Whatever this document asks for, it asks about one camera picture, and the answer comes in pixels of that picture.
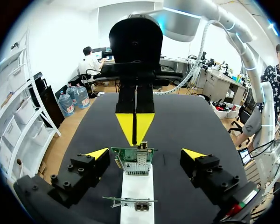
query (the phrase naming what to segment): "white block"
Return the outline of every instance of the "white block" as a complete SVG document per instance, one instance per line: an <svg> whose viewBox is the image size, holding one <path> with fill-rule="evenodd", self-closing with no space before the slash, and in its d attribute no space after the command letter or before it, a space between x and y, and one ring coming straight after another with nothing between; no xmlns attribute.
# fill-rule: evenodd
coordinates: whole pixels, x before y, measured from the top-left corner
<svg viewBox="0 0 280 224"><path fill-rule="evenodd" d="M154 199L153 165L148 176L126 175L123 171L121 198ZM135 208L121 207L121 224L154 224L154 202L149 211L135 211Z"/></svg>
<svg viewBox="0 0 280 224"><path fill-rule="evenodd" d="M8 76L8 83L13 92L16 92L22 85L26 83L25 69L26 64L19 65L18 68L13 70Z"/></svg>
<svg viewBox="0 0 280 224"><path fill-rule="evenodd" d="M5 137L13 147L15 147L15 144L18 142L18 139L21 135L21 130L14 120L14 115L12 115L9 120L6 120L4 125L5 129L2 136Z"/></svg>
<svg viewBox="0 0 280 224"><path fill-rule="evenodd" d="M31 97L26 97L21 106L17 109L17 111L14 112L18 121L23 125L28 124L30 119L33 117L34 113L35 110L33 108Z"/></svg>

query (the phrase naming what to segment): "electronic component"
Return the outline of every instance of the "electronic component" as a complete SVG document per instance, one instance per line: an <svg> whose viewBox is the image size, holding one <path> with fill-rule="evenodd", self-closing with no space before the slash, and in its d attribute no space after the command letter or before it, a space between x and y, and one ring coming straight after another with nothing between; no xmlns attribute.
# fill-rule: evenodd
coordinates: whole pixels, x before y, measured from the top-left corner
<svg viewBox="0 0 280 224"><path fill-rule="evenodd" d="M149 211L149 207L152 202L157 202L157 200L147 199L136 199L136 198L117 198L117 197L103 197L104 199L113 200L113 205L111 208L116 207L130 207L135 208L135 211Z"/></svg>
<svg viewBox="0 0 280 224"><path fill-rule="evenodd" d="M111 147L111 150L117 153L115 162L127 175L146 176L149 174L154 149L147 148L147 142L141 142L138 148Z"/></svg>

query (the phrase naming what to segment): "black table surface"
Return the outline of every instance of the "black table surface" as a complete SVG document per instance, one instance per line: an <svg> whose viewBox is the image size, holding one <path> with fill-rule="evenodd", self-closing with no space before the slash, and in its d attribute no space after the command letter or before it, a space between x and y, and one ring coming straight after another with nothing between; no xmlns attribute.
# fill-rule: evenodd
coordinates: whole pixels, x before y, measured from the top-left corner
<svg viewBox="0 0 280 224"><path fill-rule="evenodd" d="M129 147L115 116L118 94L98 97L82 119L64 155L60 169L70 158L105 147ZM241 159L227 130L208 103L197 96L170 94L154 96L155 116L144 138L158 149L153 157L154 221L156 224L210 224L219 212L201 189L195 189L179 165L181 148L202 154L214 154L240 185L247 179ZM114 161L96 188L90 188L70 209L106 224L120 223L120 207L102 196L121 197L123 170Z"/></svg>

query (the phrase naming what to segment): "person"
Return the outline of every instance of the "person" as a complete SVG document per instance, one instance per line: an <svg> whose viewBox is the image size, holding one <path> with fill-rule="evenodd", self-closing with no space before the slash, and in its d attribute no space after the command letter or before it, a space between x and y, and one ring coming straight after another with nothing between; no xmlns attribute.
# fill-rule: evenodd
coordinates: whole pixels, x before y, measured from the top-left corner
<svg viewBox="0 0 280 224"><path fill-rule="evenodd" d="M280 121L280 44L276 47L277 58L279 64L275 67L268 66L261 76L261 82L270 82L273 89L274 97L274 110L275 110L275 122ZM249 145L249 152L259 146L261 137L261 113L263 110L263 103L258 103L251 115L243 126L243 133L235 140L235 147L241 145L249 137L255 134L253 142Z"/></svg>
<svg viewBox="0 0 280 224"><path fill-rule="evenodd" d="M98 60L95 58L94 55L92 55L92 48L86 47L83 49L83 53L85 55L85 58L83 61L79 63L79 71L80 74L86 74L86 70L92 69L88 71L88 74L90 75L96 75L99 73L99 70L103 67L105 58L102 58L101 63L98 62Z"/></svg>

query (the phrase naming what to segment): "white wall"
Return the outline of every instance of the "white wall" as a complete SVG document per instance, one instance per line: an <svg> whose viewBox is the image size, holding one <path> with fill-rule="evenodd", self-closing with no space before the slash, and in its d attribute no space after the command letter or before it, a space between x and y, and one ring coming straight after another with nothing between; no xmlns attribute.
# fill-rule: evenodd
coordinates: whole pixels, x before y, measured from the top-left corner
<svg viewBox="0 0 280 224"><path fill-rule="evenodd" d="M196 36L190 45L190 54L198 56L203 30L207 21L200 20ZM213 58L216 62L223 63L225 61L230 68L233 69L234 74L239 74L242 63L237 51L229 44L226 39L225 31L213 25L209 26L203 51L206 52L206 59Z"/></svg>
<svg viewBox="0 0 280 224"><path fill-rule="evenodd" d="M20 18L3 52L9 51L10 44L29 26L32 73L41 71L56 92L77 74L78 62L84 57L83 48L98 45L98 28L93 18L96 14L39 4Z"/></svg>
<svg viewBox="0 0 280 224"><path fill-rule="evenodd" d="M133 13L153 11L153 2L126 2L99 8L98 38L100 47L110 45L109 33L112 27L124 16Z"/></svg>

